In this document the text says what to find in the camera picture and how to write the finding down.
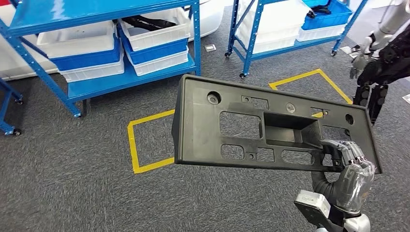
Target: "yellow tape square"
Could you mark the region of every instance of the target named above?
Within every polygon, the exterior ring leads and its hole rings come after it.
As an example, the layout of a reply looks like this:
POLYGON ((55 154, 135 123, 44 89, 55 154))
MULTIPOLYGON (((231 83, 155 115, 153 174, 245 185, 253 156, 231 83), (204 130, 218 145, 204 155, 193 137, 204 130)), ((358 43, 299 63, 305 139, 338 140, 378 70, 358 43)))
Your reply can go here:
POLYGON ((169 111, 165 111, 156 115, 151 115, 148 117, 144 117, 144 118, 140 118, 134 121, 131 121, 128 124, 127 130, 128 130, 128 140, 130 142, 130 150, 131 150, 131 159, 132 159, 132 168, 134 170, 134 173, 143 173, 143 172, 147 172, 156 168, 160 168, 162 166, 174 163, 174 157, 168 158, 168 159, 164 159, 152 164, 148 164, 145 166, 141 166, 138 162, 138 155, 137 155, 137 147, 136 147, 136 143, 135 143, 135 136, 134 136, 134 126, 144 123, 144 122, 148 122, 148 121, 152 121, 154 119, 158 119, 161 117, 165 117, 165 116, 169 116, 175 113, 175 110, 169 110, 169 111))
MULTIPOLYGON (((283 84, 286 84, 286 83, 289 83, 289 82, 292 82, 292 81, 296 81, 296 80, 299 80, 299 79, 302 79, 302 78, 305 78, 305 77, 308 77, 308 76, 312 76, 314 74, 320 74, 320 76, 322 76, 327 81, 327 83, 329 83, 330 86, 333 87, 336 90, 336 92, 348 104, 353 104, 353 102, 350 100, 350 98, 321 69, 316 69, 316 70, 306 72, 306 73, 302 73, 302 74, 299 74, 299 75, 296 75, 296 76, 293 76, 293 77, 289 77, 289 78, 286 78, 286 79, 283 79, 283 80, 280 80, 280 81, 269 83, 269 86, 272 89, 277 90, 278 86, 280 86, 280 85, 283 85, 283 84)), ((314 114, 312 116, 314 116, 314 117, 323 117, 323 112, 314 114)))

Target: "black plastic bracket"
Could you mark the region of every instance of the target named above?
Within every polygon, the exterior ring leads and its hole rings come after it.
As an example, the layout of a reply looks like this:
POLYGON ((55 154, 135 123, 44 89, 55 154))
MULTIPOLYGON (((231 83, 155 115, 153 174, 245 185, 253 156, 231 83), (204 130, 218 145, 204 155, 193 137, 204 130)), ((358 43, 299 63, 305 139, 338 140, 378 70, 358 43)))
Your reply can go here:
POLYGON ((366 159, 381 167, 365 107, 321 100, 266 88, 250 87, 193 75, 179 83, 172 136, 175 163, 262 169, 341 172, 341 162, 324 166, 320 140, 322 126, 348 129, 352 141, 366 159), (267 107, 255 107, 250 99, 266 100, 267 107), (323 109, 312 115, 311 109, 323 109), (259 118, 260 137, 226 136, 220 132, 220 115, 230 112, 259 118), (243 159, 222 157, 223 145, 243 148, 243 159), (274 161, 260 161, 258 149, 272 149, 274 161), (308 152, 311 164, 289 163, 284 150, 308 152))

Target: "shelf caster wheel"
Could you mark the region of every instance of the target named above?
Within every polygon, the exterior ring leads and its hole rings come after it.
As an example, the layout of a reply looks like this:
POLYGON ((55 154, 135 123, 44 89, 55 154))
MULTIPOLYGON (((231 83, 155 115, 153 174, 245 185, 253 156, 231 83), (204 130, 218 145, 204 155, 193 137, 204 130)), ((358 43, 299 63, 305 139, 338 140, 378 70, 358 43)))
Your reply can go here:
POLYGON ((17 105, 22 105, 24 102, 23 100, 14 100, 15 103, 17 103, 17 105))
POLYGON ((19 136, 19 135, 21 135, 21 130, 20 130, 20 129, 14 129, 14 130, 13 130, 13 135, 14 135, 14 136, 19 136))

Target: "blue plastic bin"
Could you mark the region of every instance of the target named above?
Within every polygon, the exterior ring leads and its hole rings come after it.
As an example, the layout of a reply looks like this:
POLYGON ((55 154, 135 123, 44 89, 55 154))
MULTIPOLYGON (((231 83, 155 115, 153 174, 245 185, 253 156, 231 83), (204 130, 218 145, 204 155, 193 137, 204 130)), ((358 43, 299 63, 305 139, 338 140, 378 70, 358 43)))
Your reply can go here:
MULTIPOLYGON (((309 7, 327 4, 327 0, 303 0, 303 2, 309 7)), ((316 14, 315 18, 306 16, 302 29, 310 30, 346 24, 352 14, 347 5, 338 0, 330 2, 329 10, 331 14, 316 14)))
POLYGON ((93 52, 69 57, 50 59, 60 71, 79 69, 101 64, 115 63, 119 61, 119 38, 114 33, 114 49, 102 52, 93 52))
POLYGON ((186 51, 188 45, 188 38, 186 38, 134 52, 132 50, 130 41, 125 36, 122 29, 119 29, 119 34, 122 43, 124 44, 125 52, 130 55, 132 63, 134 65, 186 51))

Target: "white plastic bin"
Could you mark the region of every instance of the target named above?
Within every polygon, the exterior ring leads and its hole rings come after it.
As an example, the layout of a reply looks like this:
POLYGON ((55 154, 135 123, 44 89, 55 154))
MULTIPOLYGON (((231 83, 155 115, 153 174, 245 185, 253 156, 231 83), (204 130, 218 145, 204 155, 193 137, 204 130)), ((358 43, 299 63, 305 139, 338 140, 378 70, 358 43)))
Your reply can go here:
MULTIPOLYGON (((248 44, 249 44, 249 36, 244 35, 241 31, 238 31, 236 33, 236 36, 238 37, 238 39, 240 39, 244 43, 245 48, 247 49, 248 44)), ((298 36, 298 33, 289 35, 288 37, 285 37, 285 38, 267 41, 267 42, 258 42, 258 39, 256 39, 255 46, 253 47, 253 54, 293 46, 297 36, 298 36)))
POLYGON ((343 33, 345 26, 346 24, 311 30, 300 29, 299 36, 296 39, 298 41, 307 41, 338 36, 343 33))
POLYGON ((37 46, 49 58, 67 57, 114 49, 116 32, 112 21, 42 32, 37 46))
MULTIPOLYGON (((242 17, 242 14, 250 4, 250 0, 241 0, 239 2, 237 20, 242 17)), ((248 28, 252 28, 253 26, 257 3, 258 2, 255 1, 251 6, 242 22, 242 24, 245 24, 248 28)), ((299 24, 302 25, 305 22, 305 17, 309 10, 310 8, 301 0, 286 0, 266 4, 262 11, 258 33, 278 31, 293 28, 299 24)))
MULTIPOLYGON (((188 62, 188 47, 184 52, 179 52, 170 56, 154 59, 141 64, 133 65, 135 72, 138 76, 142 76, 148 73, 156 72, 162 69, 170 68, 174 65, 188 62)), ((131 60, 130 55, 127 53, 128 60, 131 60)))
POLYGON ((182 8, 174 8, 164 11, 142 14, 143 17, 150 19, 162 19, 176 23, 176 26, 155 31, 134 28, 130 24, 120 20, 122 30, 130 41, 133 51, 139 51, 160 44, 182 40, 190 37, 190 19, 182 8))
MULTIPOLYGON (((290 25, 286 29, 278 29, 278 30, 273 30, 270 32, 257 32, 256 34, 256 43, 264 43, 264 42, 269 42, 269 41, 277 41, 280 39, 284 38, 289 38, 292 36, 295 36, 299 33, 300 27, 303 25, 304 21, 302 23, 296 24, 296 25, 290 25)), ((248 27, 246 24, 241 24, 239 25, 238 31, 236 32, 236 35, 242 33, 243 35, 246 35, 246 40, 249 41, 250 34, 252 33, 252 26, 248 27)))
POLYGON ((119 61, 110 64, 102 64, 96 66, 90 66, 80 69, 72 69, 67 71, 60 71, 67 82, 83 81, 88 79, 94 79, 104 76, 111 76, 124 73, 124 49, 121 45, 121 53, 119 61))

